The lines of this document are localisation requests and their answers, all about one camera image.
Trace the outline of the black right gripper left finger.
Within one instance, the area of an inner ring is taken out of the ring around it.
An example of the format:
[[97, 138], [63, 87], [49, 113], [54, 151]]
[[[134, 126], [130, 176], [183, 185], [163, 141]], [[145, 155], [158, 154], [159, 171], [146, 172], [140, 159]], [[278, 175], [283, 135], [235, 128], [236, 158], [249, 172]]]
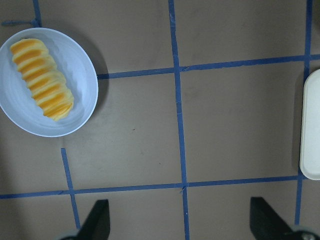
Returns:
[[97, 200], [77, 234], [78, 240], [107, 240], [111, 231], [109, 201]]

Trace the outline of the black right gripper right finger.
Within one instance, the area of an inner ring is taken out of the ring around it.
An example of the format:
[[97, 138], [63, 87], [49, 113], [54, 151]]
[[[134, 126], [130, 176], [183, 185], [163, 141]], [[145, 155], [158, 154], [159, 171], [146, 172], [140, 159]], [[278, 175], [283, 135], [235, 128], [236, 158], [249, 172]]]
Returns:
[[256, 240], [298, 240], [299, 234], [274, 211], [263, 197], [251, 197], [249, 227]]

